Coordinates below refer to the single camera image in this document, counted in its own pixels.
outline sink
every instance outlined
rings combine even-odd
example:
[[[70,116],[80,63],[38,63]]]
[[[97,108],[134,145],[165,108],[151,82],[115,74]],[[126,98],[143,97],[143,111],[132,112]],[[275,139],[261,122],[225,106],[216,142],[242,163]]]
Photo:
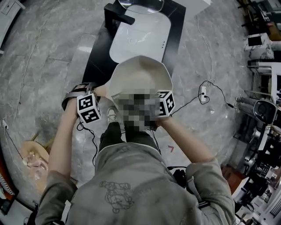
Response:
[[[109,51],[111,59],[121,63],[143,55],[161,62],[171,28],[169,18],[161,12],[142,14],[148,9],[139,5],[128,9],[125,15],[135,18],[135,22],[120,23]]]

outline faucet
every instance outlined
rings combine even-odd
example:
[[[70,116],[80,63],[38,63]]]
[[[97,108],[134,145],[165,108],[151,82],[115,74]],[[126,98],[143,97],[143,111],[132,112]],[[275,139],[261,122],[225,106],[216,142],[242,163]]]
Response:
[[[116,21],[132,25],[135,22],[135,18],[125,15],[125,12],[126,9],[118,1],[115,1],[114,4],[108,3],[104,7],[105,27],[112,32],[117,30]]]

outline gray jacket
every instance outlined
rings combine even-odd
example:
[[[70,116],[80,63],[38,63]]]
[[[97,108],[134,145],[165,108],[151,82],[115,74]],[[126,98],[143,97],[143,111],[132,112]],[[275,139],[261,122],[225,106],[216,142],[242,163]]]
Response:
[[[71,202],[68,225],[232,225],[234,202],[217,160],[186,168],[180,187],[158,151],[122,143],[101,150],[95,176],[78,190],[55,171],[49,173],[36,225],[60,220]],[[199,209],[200,202],[205,207]]]

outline red marking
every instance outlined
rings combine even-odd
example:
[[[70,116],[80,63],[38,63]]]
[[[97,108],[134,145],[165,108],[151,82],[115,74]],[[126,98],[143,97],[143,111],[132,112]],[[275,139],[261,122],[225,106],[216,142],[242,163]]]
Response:
[[[174,147],[173,147],[173,146],[170,146],[170,145],[168,145],[168,147],[171,148],[171,152],[173,152]]]

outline white sneaker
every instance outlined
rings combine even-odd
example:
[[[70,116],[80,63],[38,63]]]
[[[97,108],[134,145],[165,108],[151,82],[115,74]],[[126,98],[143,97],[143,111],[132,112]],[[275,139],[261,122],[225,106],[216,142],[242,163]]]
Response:
[[[236,102],[236,103],[234,103],[234,108],[235,108],[236,112],[238,112],[238,113],[239,113],[239,112],[240,112],[240,110],[239,110],[239,108],[238,108],[237,104],[238,104],[237,102]]]
[[[107,121],[108,123],[118,122],[116,117],[116,111],[117,109],[114,106],[111,106],[107,110]]]

